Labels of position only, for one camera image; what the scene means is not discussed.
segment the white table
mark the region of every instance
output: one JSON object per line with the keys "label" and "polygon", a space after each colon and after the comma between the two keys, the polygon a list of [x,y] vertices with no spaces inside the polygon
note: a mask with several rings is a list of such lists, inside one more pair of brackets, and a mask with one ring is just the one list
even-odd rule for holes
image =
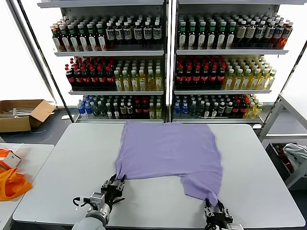
{"label": "white table", "polygon": [[[0,143],[0,148],[12,149],[16,145],[21,145],[15,154],[22,159],[17,166],[17,172],[25,174],[25,178],[31,183],[45,163],[49,154],[52,152],[54,146]],[[22,197],[23,195],[10,201],[0,202],[0,230],[10,228],[13,212],[20,203]]]}
{"label": "white table", "polygon": [[[307,129],[307,106],[306,106],[307,92],[303,91],[289,91],[284,90],[279,94],[280,101],[274,107],[269,119],[260,132],[259,140],[264,139],[300,139],[307,138],[307,134],[268,134],[269,130],[276,121],[279,113],[286,108],[301,124]],[[307,173],[307,161],[302,164],[293,174],[286,180],[285,184],[288,188],[294,185],[302,176]]]}
{"label": "white table", "polygon": [[[73,225],[90,196],[115,172],[123,124],[71,124],[16,209],[13,219]],[[220,200],[244,228],[304,226],[305,220],[249,125],[210,124],[222,154]],[[126,200],[116,204],[109,226],[204,228],[203,202],[184,195],[179,177],[126,181]]]}

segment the shelf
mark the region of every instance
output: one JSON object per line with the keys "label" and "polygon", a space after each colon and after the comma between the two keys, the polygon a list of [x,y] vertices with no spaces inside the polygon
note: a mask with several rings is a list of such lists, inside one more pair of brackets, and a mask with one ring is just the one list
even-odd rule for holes
{"label": "shelf", "polygon": [[178,123],[204,123],[204,124],[262,124],[262,120],[258,119],[228,119],[228,118],[207,118],[207,119],[173,119]]}
{"label": "shelf", "polygon": [[92,56],[162,56],[163,50],[132,50],[132,51],[83,51],[83,52],[56,52],[57,57],[92,57]]}
{"label": "shelf", "polygon": [[69,7],[95,7],[95,6],[137,6],[162,5],[163,0],[63,0],[40,2],[40,8],[69,8]]}
{"label": "shelf", "polygon": [[174,91],[175,95],[189,94],[247,94],[247,93],[270,93],[272,90],[186,90]]}
{"label": "shelf", "polygon": [[283,49],[179,49],[178,55],[253,55],[253,54],[277,54],[284,55],[289,50]]}
{"label": "shelf", "polygon": [[263,4],[263,5],[304,5],[307,0],[179,0],[180,4]]}
{"label": "shelf", "polygon": [[118,91],[69,91],[70,95],[163,95],[163,91],[137,91],[137,92],[118,92]]}

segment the metal shelf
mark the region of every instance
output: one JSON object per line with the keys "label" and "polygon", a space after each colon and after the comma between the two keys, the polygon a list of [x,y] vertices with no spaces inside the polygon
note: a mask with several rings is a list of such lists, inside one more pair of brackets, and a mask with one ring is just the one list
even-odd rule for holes
{"label": "metal shelf", "polygon": [[57,57],[75,56],[75,57],[92,57],[92,56],[162,56],[163,50],[132,50],[132,51],[83,51],[83,52],[56,52]]}
{"label": "metal shelf", "polygon": [[137,5],[162,5],[163,0],[64,0],[45,1],[37,5],[40,8],[69,8],[69,7],[94,7],[94,6],[137,6]]}
{"label": "metal shelf", "polygon": [[186,94],[247,94],[247,93],[270,93],[272,90],[186,90],[174,91],[175,95]]}
{"label": "metal shelf", "polygon": [[179,49],[178,55],[253,55],[253,54],[277,54],[284,55],[289,50],[283,49]]}
{"label": "metal shelf", "polygon": [[263,5],[304,5],[307,0],[179,0],[180,4],[263,4]]}
{"label": "metal shelf", "polygon": [[69,91],[70,95],[163,95],[163,91],[137,91],[137,92],[118,92],[118,91]]}

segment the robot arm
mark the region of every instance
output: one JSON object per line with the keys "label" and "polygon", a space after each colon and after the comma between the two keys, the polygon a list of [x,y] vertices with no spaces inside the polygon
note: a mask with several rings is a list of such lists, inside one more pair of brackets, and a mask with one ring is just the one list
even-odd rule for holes
{"label": "robot arm", "polygon": [[116,199],[123,194],[125,179],[126,176],[124,175],[122,179],[116,180],[115,174],[101,186],[100,193],[94,192],[90,198],[74,198],[72,201],[74,205],[83,207],[89,204],[91,208],[88,210],[85,218],[77,222],[72,229],[104,230],[104,227],[109,222],[109,215],[113,205],[125,199]]}

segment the gray table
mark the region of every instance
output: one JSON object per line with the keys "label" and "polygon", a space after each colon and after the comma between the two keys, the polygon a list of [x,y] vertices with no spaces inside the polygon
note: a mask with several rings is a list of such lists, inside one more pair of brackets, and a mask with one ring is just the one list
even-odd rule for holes
{"label": "gray table", "polygon": [[[72,199],[90,196],[114,172],[123,124],[71,124],[52,151],[13,219],[73,225],[87,208]],[[244,228],[304,226],[305,220],[248,125],[209,125],[222,154],[220,200]],[[203,202],[184,195],[176,176],[126,182],[125,201],[114,206],[109,226],[204,228]]]}

